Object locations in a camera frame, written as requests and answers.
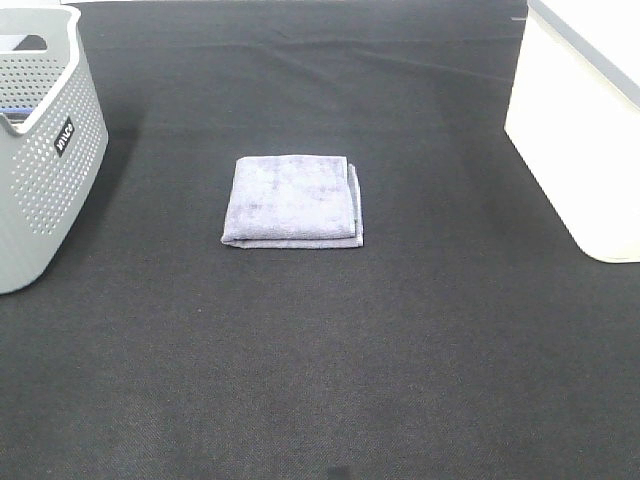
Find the white plastic bin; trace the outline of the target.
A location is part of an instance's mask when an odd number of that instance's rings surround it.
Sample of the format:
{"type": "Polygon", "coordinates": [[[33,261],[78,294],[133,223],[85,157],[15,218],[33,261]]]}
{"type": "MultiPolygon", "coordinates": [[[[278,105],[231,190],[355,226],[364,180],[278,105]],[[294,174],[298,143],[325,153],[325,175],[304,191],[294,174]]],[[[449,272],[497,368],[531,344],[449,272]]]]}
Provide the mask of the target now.
{"type": "Polygon", "coordinates": [[[577,246],[639,259],[639,4],[530,1],[504,129],[577,246]]]}

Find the blue towel in basket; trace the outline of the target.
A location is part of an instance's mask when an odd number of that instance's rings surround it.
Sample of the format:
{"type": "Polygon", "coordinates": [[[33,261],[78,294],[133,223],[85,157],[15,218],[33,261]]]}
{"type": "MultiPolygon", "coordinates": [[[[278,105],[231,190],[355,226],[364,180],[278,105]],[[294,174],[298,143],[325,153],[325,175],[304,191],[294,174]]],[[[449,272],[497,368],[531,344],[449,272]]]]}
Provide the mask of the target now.
{"type": "Polygon", "coordinates": [[[30,115],[34,111],[31,107],[0,107],[0,112],[5,115],[30,115]]]}

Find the grey perforated plastic basket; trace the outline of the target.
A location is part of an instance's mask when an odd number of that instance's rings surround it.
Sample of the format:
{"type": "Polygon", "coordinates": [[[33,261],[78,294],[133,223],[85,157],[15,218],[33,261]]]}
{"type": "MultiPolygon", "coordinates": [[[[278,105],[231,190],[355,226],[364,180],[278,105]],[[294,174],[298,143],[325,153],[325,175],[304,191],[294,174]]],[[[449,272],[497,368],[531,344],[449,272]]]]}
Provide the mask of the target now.
{"type": "Polygon", "coordinates": [[[1,32],[38,36],[42,50],[1,54],[1,291],[47,268],[100,169],[108,131],[72,6],[4,6],[1,32]]]}

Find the lavender towel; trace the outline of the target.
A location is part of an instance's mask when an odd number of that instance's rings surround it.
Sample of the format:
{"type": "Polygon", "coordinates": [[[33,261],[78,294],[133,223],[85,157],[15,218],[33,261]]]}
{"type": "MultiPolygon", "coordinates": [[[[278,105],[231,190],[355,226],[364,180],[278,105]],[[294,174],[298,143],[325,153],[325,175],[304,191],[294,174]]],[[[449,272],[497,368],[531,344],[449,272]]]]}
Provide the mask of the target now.
{"type": "Polygon", "coordinates": [[[357,170],[344,156],[248,156],[236,162],[221,243],[242,249],[364,245],[357,170]]]}

